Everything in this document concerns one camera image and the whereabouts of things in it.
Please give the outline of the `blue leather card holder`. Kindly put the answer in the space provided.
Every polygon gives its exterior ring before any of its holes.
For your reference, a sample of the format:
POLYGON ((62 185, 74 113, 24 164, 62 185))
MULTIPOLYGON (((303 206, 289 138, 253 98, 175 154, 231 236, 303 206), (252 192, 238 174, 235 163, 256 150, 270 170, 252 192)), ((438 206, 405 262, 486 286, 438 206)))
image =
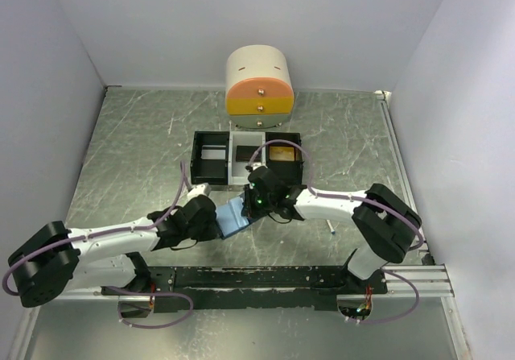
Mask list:
POLYGON ((231 238, 255 222, 255 219, 243 214, 244 197, 230 199, 226 204, 216 207, 216 223, 220 229, 220 238, 231 238))

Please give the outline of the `black VIP card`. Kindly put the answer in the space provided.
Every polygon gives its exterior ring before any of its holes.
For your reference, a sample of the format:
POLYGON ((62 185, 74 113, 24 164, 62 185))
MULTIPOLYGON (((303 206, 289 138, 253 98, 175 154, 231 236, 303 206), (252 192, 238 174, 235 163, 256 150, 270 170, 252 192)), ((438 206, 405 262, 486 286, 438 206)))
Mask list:
POLYGON ((238 163, 248 163, 257 149, 258 146, 237 145, 235 161, 238 163))

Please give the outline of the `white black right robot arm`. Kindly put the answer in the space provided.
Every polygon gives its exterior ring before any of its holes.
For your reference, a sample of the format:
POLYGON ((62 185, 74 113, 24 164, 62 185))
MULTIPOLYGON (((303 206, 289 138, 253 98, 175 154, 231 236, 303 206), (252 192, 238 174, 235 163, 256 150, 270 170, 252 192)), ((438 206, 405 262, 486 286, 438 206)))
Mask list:
POLYGON ((383 184, 365 191, 336 192, 309 185, 288 185, 269 168, 250 167, 242 214, 260 218, 276 214, 285 221, 351 219, 365 244, 351 254, 341 275, 343 288, 357 294, 387 263, 402 263, 423 244, 422 219, 383 184))

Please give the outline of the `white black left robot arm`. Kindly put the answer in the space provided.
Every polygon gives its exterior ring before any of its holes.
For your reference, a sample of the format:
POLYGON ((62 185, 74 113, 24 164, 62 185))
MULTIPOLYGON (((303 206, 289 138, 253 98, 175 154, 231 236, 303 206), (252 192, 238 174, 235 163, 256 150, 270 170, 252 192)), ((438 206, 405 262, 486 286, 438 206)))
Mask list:
POLYGON ((216 205, 205 195, 121 225, 73 229, 53 221, 8 258, 2 286, 6 293, 18 296, 25 308, 80 288, 114 286, 139 295, 150 285, 142 252, 219 236, 216 205))

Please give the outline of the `silver card in tray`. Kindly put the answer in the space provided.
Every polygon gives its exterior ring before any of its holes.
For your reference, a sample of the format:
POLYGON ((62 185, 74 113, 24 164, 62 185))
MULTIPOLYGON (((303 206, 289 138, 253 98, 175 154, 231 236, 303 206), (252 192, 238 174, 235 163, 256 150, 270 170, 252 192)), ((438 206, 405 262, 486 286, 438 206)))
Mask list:
POLYGON ((203 145, 200 153, 201 159, 204 160, 224 160, 226 156, 226 146, 208 144, 203 145))

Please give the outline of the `black right tray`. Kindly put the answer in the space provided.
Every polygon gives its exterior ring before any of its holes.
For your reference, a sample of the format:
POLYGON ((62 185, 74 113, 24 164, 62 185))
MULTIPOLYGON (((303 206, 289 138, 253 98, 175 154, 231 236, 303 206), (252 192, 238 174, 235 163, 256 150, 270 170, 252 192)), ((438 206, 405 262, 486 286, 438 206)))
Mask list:
MULTIPOLYGON (((286 140, 302 145, 300 133, 266 132, 266 141, 286 140)), ((266 166, 287 185, 303 181, 302 152, 288 143, 273 143, 266 146, 266 166)))

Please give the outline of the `black tray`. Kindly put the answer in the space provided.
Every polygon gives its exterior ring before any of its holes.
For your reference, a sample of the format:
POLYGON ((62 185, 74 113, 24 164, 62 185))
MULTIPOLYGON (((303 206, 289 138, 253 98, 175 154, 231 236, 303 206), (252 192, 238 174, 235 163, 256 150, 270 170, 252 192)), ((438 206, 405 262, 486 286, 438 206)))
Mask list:
POLYGON ((190 177, 193 184, 228 184, 229 132, 196 131, 193 137, 190 177))
MULTIPOLYGON (((300 133, 266 132, 266 141, 286 140, 302 145, 300 133)), ((273 143, 266 146, 266 166, 287 185, 303 181, 302 152, 288 143, 273 143)))

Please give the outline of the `white middle tray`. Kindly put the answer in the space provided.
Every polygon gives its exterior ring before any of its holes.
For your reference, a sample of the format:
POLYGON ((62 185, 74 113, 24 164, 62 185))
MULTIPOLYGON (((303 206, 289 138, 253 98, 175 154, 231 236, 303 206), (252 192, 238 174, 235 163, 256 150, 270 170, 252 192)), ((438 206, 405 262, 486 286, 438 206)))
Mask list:
POLYGON ((258 148, 266 141, 264 132, 253 131, 231 131, 229 134, 229 157, 228 157, 228 185, 242 186, 248 183, 249 173, 245 170, 248 163, 235 161, 236 146, 250 145, 258 148))

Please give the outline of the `black left tray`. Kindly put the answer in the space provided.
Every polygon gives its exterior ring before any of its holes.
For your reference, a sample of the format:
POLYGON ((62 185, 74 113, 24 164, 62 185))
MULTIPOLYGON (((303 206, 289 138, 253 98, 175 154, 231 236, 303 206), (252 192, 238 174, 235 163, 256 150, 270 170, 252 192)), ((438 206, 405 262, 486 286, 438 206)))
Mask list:
POLYGON ((229 132, 196 131, 193 137, 190 177, 193 184, 228 184, 229 132))

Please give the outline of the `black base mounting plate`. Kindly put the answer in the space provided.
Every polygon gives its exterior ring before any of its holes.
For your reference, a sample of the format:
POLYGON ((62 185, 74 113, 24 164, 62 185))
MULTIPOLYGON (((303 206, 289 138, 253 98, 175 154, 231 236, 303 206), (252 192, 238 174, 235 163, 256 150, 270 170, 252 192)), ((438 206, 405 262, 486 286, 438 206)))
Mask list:
POLYGON ((365 292, 384 295, 385 276, 379 270, 362 280, 345 266, 276 267, 148 267, 123 288, 139 295, 172 292, 154 299, 157 313, 245 308, 336 309, 339 296, 365 298, 365 292))

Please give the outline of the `blue white pen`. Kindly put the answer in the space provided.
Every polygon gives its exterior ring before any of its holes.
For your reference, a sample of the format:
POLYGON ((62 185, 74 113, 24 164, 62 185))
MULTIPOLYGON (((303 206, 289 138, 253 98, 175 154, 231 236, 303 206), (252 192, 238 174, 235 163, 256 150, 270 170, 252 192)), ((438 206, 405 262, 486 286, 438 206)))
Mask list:
POLYGON ((336 230, 335 228, 333 227, 332 223, 329 221, 329 220, 326 220, 327 224, 328 224, 328 227, 329 227, 329 230, 331 232, 331 234, 335 234, 336 233, 336 230))

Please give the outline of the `round three-drawer storage box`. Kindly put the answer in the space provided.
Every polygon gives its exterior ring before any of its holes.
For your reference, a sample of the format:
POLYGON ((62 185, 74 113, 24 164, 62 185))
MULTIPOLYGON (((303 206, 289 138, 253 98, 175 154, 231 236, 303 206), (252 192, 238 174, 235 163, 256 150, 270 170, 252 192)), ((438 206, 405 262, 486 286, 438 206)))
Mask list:
POLYGON ((225 108, 230 120, 248 129, 282 124, 295 102, 286 57, 269 45, 235 50, 226 62, 225 108))

